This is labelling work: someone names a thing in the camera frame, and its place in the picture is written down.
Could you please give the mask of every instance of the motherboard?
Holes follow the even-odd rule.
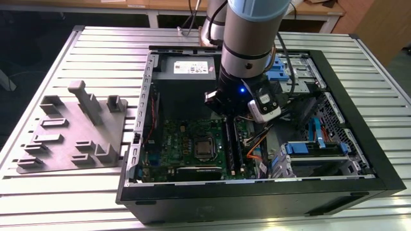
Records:
[[[249,136],[247,121],[236,122],[239,141]],[[201,179],[200,172],[216,172],[219,180],[255,178],[253,163],[244,163],[244,171],[233,174],[227,170],[223,139],[223,121],[220,119],[165,120],[160,151],[147,151],[143,155],[144,182],[168,182],[175,180],[177,171]]]

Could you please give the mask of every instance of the green motherboard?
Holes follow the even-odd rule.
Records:
[[[248,137],[247,121],[236,123],[240,141]],[[251,179],[255,177],[253,162],[245,161],[244,172],[235,175],[227,170],[224,141],[220,119],[203,120],[165,120],[163,127],[161,151],[147,152],[143,156],[143,172],[145,182],[167,182],[169,174],[176,167],[220,167],[223,169],[221,180]],[[213,155],[209,158],[199,158],[196,154],[212,148]]]

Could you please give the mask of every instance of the aluminum table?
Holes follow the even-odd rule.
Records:
[[[391,163],[411,187],[411,100],[363,42],[348,35],[281,33],[289,49],[321,50]],[[121,155],[132,128],[148,45],[197,46],[199,33],[175,29],[80,27],[71,33],[51,70],[0,153],[0,227],[12,230],[147,229],[115,203],[120,167],[20,175],[16,160],[43,115],[44,95],[76,100],[68,83],[83,79],[97,99],[128,100]],[[179,230],[341,230],[411,227],[411,190],[369,200],[332,216],[164,224]]]

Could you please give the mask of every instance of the black cable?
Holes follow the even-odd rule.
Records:
[[[291,74],[291,81],[292,81],[291,90],[288,92],[288,95],[292,96],[293,90],[295,90],[293,68],[292,68],[292,64],[291,64],[289,55],[288,55],[287,47],[285,47],[285,44],[284,44],[284,40],[283,40],[281,35],[280,35],[279,32],[276,33],[276,37],[277,37],[277,40],[280,41],[280,44],[281,44],[281,47],[283,47],[283,51],[284,51],[284,54],[285,54],[285,58],[287,58],[287,64],[288,64],[288,69],[289,69],[289,74]]]
[[[292,6],[292,8],[293,8],[293,19],[296,20],[296,8],[295,8],[295,5],[293,5],[292,2],[289,2],[289,4],[291,4],[291,6]]]
[[[9,77],[6,77],[6,78],[8,78],[8,90],[12,91],[12,83],[10,83],[12,81],[10,81]]]
[[[188,0],[188,8],[189,8],[189,13],[192,14],[191,0]]]
[[[263,172],[261,168],[259,168],[259,170],[260,170],[259,178],[260,179],[265,179],[267,175],[268,175],[268,147],[267,147],[267,139],[264,139],[261,141],[259,146],[260,146],[260,153],[261,153],[261,162],[263,162],[263,165],[265,166],[265,169],[267,169],[265,172]]]
[[[273,126],[275,122],[277,119],[280,119],[283,116],[285,116],[291,112],[291,107],[300,102],[301,100],[316,97],[320,92],[312,92],[308,94],[301,94],[293,98],[293,100],[281,108],[281,114],[273,118],[271,121],[267,122],[265,127],[257,132],[255,136],[252,136],[248,140],[247,143],[252,143],[256,139],[259,139],[265,133],[268,133],[271,127]]]
[[[224,6],[227,5],[227,2],[228,1],[224,1],[223,4],[220,5],[220,7],[217,8],[217,10],[215,11],[215,13],[212,14],[212,17],[209,19],[209,24],[208,24],[208,34],[207,34],[207,38],[208,38],[208,41],[209,43],[212,42],[212,39],[211,39],[211,25],[212,25],[212,22],[217,16],[217,14],[220,13],[221,9],[224,8]]]
[[[184,31],[183,31],[183,29],[181,29],[181,34],[183,34],[183,36],[188,36],[189,33],[191,33],[192,25],[193,25],[193,21],[195,21],[196,15],[197,15],[197,9],[195,9],[193,12],[191,12],[189,17],[187,18],[185,22],[184,22],[183,25],[181,25],[181,28],[183,28],[183,27],[185,26],[185,23],[188,22],[189,18],[192,18],[191,24],[189,24],[189,28],[188,28],[188,32],[187,32],[185,35],[184,35]]]
[[[188,0],[189,13],[192,14],[191,0]]]

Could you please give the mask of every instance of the screw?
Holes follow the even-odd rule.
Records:
[[[252,68],[252,64],[245,64],[245,69],[249,70]]]

